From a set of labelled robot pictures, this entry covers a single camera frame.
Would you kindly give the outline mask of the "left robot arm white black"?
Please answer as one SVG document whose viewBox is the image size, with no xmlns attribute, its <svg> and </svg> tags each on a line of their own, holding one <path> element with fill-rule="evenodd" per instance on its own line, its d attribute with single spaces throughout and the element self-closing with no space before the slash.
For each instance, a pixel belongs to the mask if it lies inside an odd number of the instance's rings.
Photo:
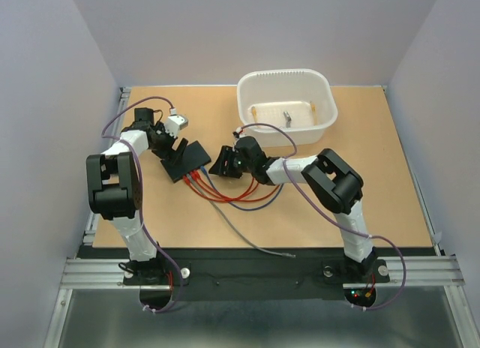
<svg viewBox="0 0 480 348">
<path fill-rule="evenodd" d="M 174 109 L 165 121 L 155 120 L 155 111 L 142 107 L 134 110 L 134 121 L 124 128 L 110 148 L 86 159 L 88 203 L 112 225 L 127 245 L 130 260 L 143 263 L 141 275 L 152 284 L 167 274 L 165 262 L 157 259 L 158 250 L 144 231 L 140 210 L 143 206 L 143 183 L 140 155 L 150 150 L 168 164 L 179 164 L 188 141 L 174 146 L 188 119 Z"/>
</svg>

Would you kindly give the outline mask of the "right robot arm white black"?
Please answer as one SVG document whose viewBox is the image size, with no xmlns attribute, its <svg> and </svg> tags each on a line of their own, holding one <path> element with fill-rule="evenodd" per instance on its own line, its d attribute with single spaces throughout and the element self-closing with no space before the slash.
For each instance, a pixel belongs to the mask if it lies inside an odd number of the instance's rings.
<svg viewBox="0 0 480 348">
<path fill-rule="evenodd" d="M 296 159 L 269 157 L 252 136 L 238 139 L 233 147 L 221 147 L 209 174 L 239 179 L 249 173 L 262 185 L 306 184 L 321 205 L 334 215 L 340 229 L 345 272 L 361 281 L 371 272 L 377 254 L 362 209 L 361 176 L 335 151 Z"/>
</svg>

